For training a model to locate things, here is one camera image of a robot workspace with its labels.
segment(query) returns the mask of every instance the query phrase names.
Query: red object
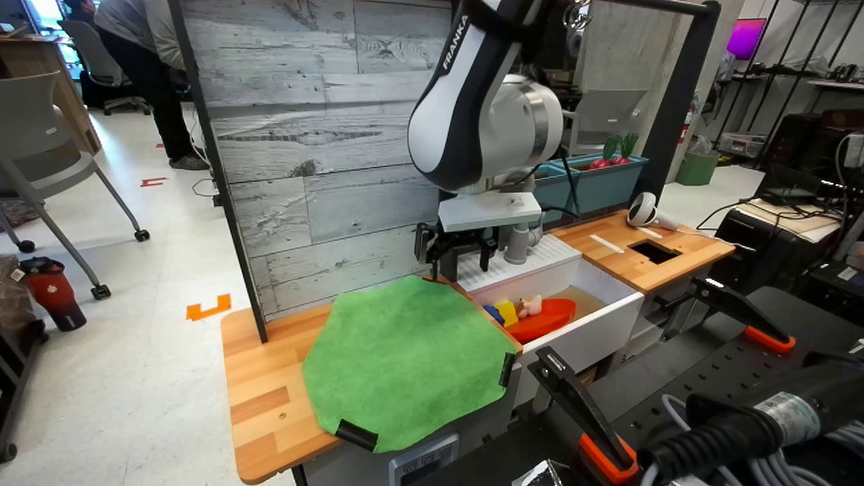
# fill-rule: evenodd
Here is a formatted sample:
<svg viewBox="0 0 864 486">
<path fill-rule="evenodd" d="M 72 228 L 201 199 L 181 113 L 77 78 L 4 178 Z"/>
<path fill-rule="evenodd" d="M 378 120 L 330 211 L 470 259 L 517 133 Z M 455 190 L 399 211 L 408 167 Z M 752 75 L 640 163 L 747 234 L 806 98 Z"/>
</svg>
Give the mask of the red object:
<svg viewBox="0 0 864 486">
<path fill-rule="evenodd" d="M 538 341 L 540 336 L 547 336 L 574 317 L 574 303 L 571 299 L 542 299 L 542 311 L 538 317 L 527 317 L 517 325 L 507 327 L 507 332 L 517 344 Z"/>
<path fill-rule="evenodd" d="M 25 283 L 33 299 L 52 314 L 57 330 L 69 332 L 87 325 L 75 303 L 75 292 L 69 282 L 61 275 L 61 265 L 49 265 L 39 272 L 29 272 Z"/>
<path fill-rule="evenodd" d="M 766 348 L 779 356 L 787 356 L 795 346 L 795 341 L 791 336 L 787 336 L 787 341 L 777 341 L 777 337 L 760 332 L 758 327 L 744 327 L 741 337 L 758 348 Z"/>
<path fill-rule="evenodd" d="M 586 462 L 594 467 L 594 472 L 600 472 L 606 484 L 633 484 L 640 465 L 636 465 L 636 453 L 632 450 L 632 446 L 625 441 L 620 441 L 620 449 L 629 456 L 629 465 L 620 471 L 612 460 L 606 460 L 602 453 L 602 449 L 592 441 L 592 434 L 579 434 L 578 437 L 578 449 L 586 456 Z"/>
</svg>

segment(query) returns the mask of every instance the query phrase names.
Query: green cloth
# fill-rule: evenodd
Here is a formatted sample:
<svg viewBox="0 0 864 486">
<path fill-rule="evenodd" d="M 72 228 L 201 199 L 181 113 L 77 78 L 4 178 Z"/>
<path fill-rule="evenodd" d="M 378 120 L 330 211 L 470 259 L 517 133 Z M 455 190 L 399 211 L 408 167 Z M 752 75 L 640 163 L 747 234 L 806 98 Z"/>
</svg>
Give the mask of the green cloth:
<svg viewBox="0 0 864 486">
<path fill-rule="evenodd" d="M 507 354 L 513 341 L 480 307 L 411 275 L 336 296 L 301 379 L 323 433 L 345 419 L 385 453 L 497 403 Z"/>
</svg>

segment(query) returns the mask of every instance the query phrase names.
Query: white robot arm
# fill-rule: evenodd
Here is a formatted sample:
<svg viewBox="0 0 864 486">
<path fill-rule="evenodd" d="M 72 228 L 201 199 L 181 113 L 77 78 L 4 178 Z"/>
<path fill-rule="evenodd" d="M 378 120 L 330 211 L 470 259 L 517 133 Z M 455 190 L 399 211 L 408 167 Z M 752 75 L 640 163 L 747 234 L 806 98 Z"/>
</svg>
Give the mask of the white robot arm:
<svg viewBox="0 0 864 486">
<path fill-rule="evenodd" d="M 546 163 L 562 140 L 558 98 L 509 67 L 546 25 L 550 0 L 463 0 L 436 71 L 420 94 L 408 149 L 442 192 L 444 232 L 509 228 L 542 217 L 531 192 L 493 180 Z"/>
</svg>

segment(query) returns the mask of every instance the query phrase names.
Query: floor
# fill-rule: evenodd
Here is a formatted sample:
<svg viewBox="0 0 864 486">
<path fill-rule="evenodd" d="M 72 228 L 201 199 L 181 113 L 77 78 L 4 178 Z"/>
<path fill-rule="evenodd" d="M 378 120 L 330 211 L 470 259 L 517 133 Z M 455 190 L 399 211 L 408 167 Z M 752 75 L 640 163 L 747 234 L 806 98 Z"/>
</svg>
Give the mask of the floor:
<svg viewBox="0 0 864 486">
<path fill-rule="evenodd" d="M 215 294 L 231 294 L 231 307 L 247 306 L 223 213 L 201 174 L 164 164 L 150 120 L 95 120 L 104 145 L 100 163 L 154 241 L 134 242 L 95 178 L 49 199 L 52 217 L 112 290 L 111 299 L 95 303 L 89 282 L 44 225 L 19 229 L 37 255 L 66 263 L 89 325 L 52 332 L 26 383 L 19 456 L 0 467 L 0 484 L 234 486 L 219 317 L 187 322 L 187 306 L 210 306 Z M 670 184 L 662 211 L 697 225 L 752 194 L 755 184 L 752 171 L 721 167 L 710 186 Z"/>
</svg>

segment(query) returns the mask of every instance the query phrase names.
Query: fire extinguisher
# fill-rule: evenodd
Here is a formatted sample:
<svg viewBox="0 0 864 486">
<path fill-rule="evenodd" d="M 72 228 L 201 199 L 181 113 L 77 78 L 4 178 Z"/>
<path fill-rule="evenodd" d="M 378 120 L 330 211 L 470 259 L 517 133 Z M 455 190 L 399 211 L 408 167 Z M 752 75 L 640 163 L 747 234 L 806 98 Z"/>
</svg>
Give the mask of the fire extinguisher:
<svg viewBox="0 0 864 486">
<path fill-rule="evenodd" d="M 69 332 L 87 325 L 75 303 L 75 292 L 69 282 L 61 275 L 64 271 L 61 263 L 34 256 L 34 259 L 25 259 L 19 271 L 33 299 L 52 314 L 57 330 Z"/>
</svg>

